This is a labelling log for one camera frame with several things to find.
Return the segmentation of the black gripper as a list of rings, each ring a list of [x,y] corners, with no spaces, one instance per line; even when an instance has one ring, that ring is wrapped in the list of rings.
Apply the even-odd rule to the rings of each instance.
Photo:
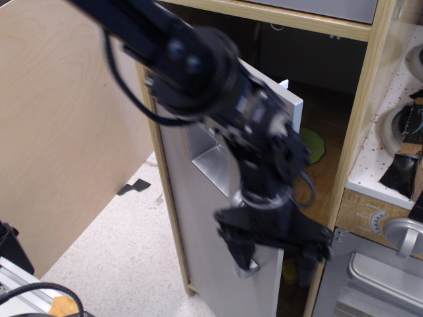
[[[214,218],[219,235],[241,269],[250,269],[257,244],[295,253],[298,284],[310,286],[317,264],[330,260],[332,231],[306,217],[290,200],[266,209],[263,205],[221,209]]]

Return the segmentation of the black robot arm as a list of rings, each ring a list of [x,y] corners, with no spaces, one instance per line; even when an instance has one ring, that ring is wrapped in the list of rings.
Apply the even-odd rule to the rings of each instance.
[[[124,92],[110,38],[152,73],[149,91],[167,118],[135,101],[161,125],[200,122],[217,132],[235,157],[239,201],[215,212],[218,233],[235,263],[250,271],[256,245],[296,255],[297,278],[308,286],[330,259],[332,231],[302,213],[294,184],[305,177],[309,151],[293,128],[286,103],[238,58],[236,45],[210,27],[191,27],[154,1],[76,1],[102,29],[110,70]]]

